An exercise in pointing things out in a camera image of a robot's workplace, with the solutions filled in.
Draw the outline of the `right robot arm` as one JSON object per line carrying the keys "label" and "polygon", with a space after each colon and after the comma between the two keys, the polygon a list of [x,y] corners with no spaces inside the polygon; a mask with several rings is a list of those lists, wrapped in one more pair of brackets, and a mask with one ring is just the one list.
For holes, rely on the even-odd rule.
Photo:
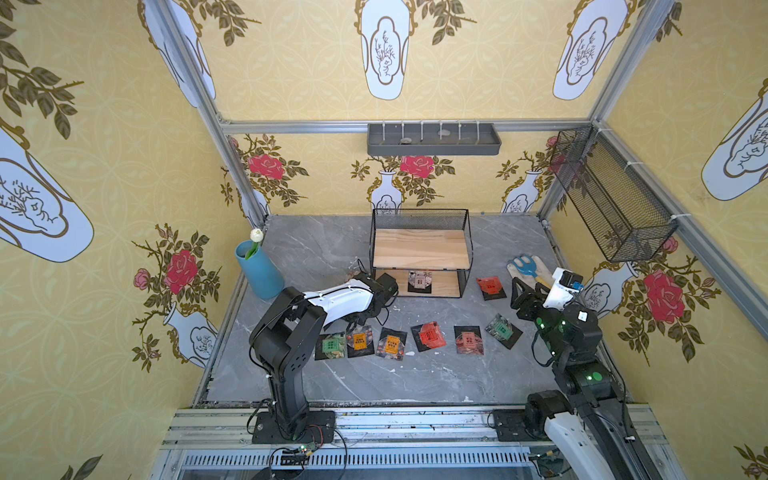
{"label": "right robot arm", "polygon": [[531,321],[550,358],[557,391],[528,396],[525,428],[551,440],[579,479],[659,479],[661,474],[634,428],[625,391],[597,356],[603,333],[596,313],[571,301],[544,305],[549,289],[512,282],[511,308]]}

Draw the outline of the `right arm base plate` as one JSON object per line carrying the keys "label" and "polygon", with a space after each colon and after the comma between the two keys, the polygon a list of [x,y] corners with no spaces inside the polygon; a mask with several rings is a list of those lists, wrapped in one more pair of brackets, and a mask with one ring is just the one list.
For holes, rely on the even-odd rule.
{"label": "right arm base plate", "polygon": [[490,425],[500,442],[532,442],[539,439],[534,415],[528,406],[494,409]]}

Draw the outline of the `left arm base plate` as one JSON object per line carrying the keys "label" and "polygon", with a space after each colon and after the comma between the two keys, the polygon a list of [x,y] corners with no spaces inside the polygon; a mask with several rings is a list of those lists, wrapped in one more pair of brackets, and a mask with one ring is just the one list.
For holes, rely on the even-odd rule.
{"label": "left arm base plate", "polygon": [[296,422],[281,421],[275,414],[260,412],[255,417],[252,443],[267,444],[329,444],[334,440],[336,414],[332,410],[310,410]]}

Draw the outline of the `red label tea bag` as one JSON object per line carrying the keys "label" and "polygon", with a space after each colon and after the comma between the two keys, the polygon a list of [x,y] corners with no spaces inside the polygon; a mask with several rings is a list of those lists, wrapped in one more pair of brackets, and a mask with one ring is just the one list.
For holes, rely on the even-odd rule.
{"label": "red label tea bag", "polygon": [[435,321],[413,326],[411,333],[419,352],[434,350],[447,345],[445,337]]}
{"label": "red label tea bag", "polygon": [[476,282],[485,301],[503,299],[507,297],[502,282],[497,276],[477,278]]}

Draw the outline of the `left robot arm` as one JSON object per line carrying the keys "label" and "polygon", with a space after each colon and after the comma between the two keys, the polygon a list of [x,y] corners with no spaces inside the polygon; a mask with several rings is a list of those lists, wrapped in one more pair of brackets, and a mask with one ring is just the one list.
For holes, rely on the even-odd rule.
{"label": "left robot arm", "polygon": [[298,442],[308,426],[332,439],[335,415],[312,412],[303,390],[302,370],[314,352],[321,331],[337,320],[363,325],[394,302],[399,287],[394,277],[359,273],[346,283],[320,291],[283,289],[249,337],[249,354],[268,374],[271,418],[253,434],[255,444],[279,439]]}

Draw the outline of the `red house tea bag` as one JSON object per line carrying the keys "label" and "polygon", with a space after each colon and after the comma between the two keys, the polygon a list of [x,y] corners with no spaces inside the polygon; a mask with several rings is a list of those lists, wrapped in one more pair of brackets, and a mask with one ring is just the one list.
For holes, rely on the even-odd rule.
{"label": "red house tea bag", "polygon": [[455,326],[456,351],[460,355],[484,354],[481,330],[479,326]]}

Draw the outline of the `orange black tea bag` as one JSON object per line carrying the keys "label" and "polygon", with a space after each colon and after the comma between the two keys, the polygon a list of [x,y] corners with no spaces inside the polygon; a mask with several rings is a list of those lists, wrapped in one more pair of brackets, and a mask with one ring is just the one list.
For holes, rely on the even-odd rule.
{"label": "orange black tea bag", "polygon": [[402,361],[405,354],[407,333],[384,327],[381,330],[376,355],[396,361]]}
{"label": "orange black tea bag", "polygon": [[373,330],[371,326],[358,326],[346,333],[348,358],[373,355],[375,352]]}

